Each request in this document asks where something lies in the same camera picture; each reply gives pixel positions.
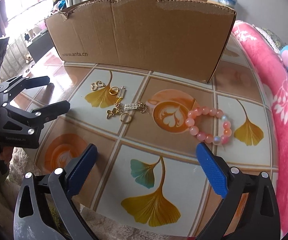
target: pink beaded bracelet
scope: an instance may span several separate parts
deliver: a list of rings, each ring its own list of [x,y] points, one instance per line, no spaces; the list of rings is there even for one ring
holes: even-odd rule
[[[224,134],[220,136],[214,136],[210,133],[206,134],[204,132],[199,131],[198,127],[195,126],[195,118],[200,116],[201,114],[210,116],[216,116],[223,121]],[[191,110],[187,114],[187,119],[185,120],[185,124],[189,127],[189,132],[191,135],[196,136],[196,138],[200,141],[205,141],[206,143],[213,143],[214,145],[225,144],[228,142],[229,137],[232,135],[231,123],[228,120],[228,117],[223,113],[222,110],[215,108],[209,109],[207,106],[203,106],[201,108],[195,108]]]

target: pink bead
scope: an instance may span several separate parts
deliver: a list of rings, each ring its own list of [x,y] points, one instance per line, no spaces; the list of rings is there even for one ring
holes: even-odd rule
[[[187,114],[187,117],[195,119],[196,118],[196,113],[194,111],[189,111],[188,114]]]
[[[200,108],[195,108],[193,111],[195,112],[196,116],[200,116],[202,114]]]
[[[215,116],[217,114],[217,110],[215,108],[210,109],[210,116]]]
[[[212,143],[213,142],[213,135],[210,133],[206,134],[205,140],[206,143]]]
[[[185,120],[185,124],[186,124],[188,127],[191,127],[191,126],[193,126],[193,125],[195,124],[195,121],[194,121],[193,118],[187,118],[187,119]]]
[[[224,128],[224,129],[229,129],[229,128],[231,128],[231,122],[230,122],[230,121],[224,122],[224,123],[223,123],[223,128]]]
[[[217,117],[217,118],[222,118],[223,114],[224,114],[223,111],[220,110],[220,109],[218,109],[218,110],[217,110],[217,113],[216,113],[216,117]]]
[[[226,144],[229,141],[229,137],[227,135],[221,136],[221,144]]]
[[[231,136],[232,135],[232,130],[230,129],[230,128],[228,128],[228,129],[225,129],[224,130],[224,135],[226,135],[226,136]]]
[[[190,129],[189,129],[189,133],[191,134],[191,135],[197,135],[198,134],[198,127],[197,126],[195,126],[195,125],[193,125]]]
[[[202,114],[208,114],[210,112],[210,109],[207,106],[202,107]]]
[[[206,138],[206,134],[204,132],[199,132],[196,136],[196,138],[199,140],[199,141],[204,141],[205,138]]]

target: blue textured pad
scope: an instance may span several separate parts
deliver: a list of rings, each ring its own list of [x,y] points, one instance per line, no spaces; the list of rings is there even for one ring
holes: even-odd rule
[[[204,143],[197,145],[196,157],[215,193],[225,198],[228,193],[227,178]]]

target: gold ring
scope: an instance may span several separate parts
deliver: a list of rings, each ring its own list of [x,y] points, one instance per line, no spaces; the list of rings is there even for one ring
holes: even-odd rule
[[[117,95],[118,94],[118,91],[119,91],[119,88],[118,87],[111,87],[110,89],[109,89],[109,93],[111,94],[111,95]]]
[[[128,114],[129,115],[129,120],[127,121],[127,122],[125,122],[125,121],[123,121],[123,115],[124,114]],[[122,123],[130,123],[131,121],[132,121],[132,116],[131,116],[131,114],[130,113],[128,113],[128,112],[124,112],[124,113],[122,113],[121,115],[120,115],[120,121],[122,122]]]

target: yellow ginkgo leaf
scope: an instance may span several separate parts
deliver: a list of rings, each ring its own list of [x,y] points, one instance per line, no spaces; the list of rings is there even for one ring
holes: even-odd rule
[[[225,48],[224,54],[229,56],[229,57],[239,57],[239,55],[237,53],[235,53],[234,51],[229,50],[228,48]]]
[[[113,74],[111,71],[110,74],[111,78],[107,86],[92,93],[89,93],[85,96],[86,101],[92,104],[92,107],[100,106],[101,108],[106,108],[116,103],[116,95],[111,95],[109,93],[109,90],[111,89],[110,87],[111,80],[113,78]]]
[[[148,221],[150,227],[176,223],[181,216],[177,207],[164,198],[160,187],[149,195],[126,198],[121,205],[136,222]]]
[[[264,138],[264,133],[260,127],[253,124],[248,119],[244,106],[241,103],[240,105],[242,106],[244,110],[246,120],[245,120],[245,123],[241,127],[235,130],[234,137],[240,140],[241,142],[244,142],[247,146],[250,146],[250,145],[256,146]]]

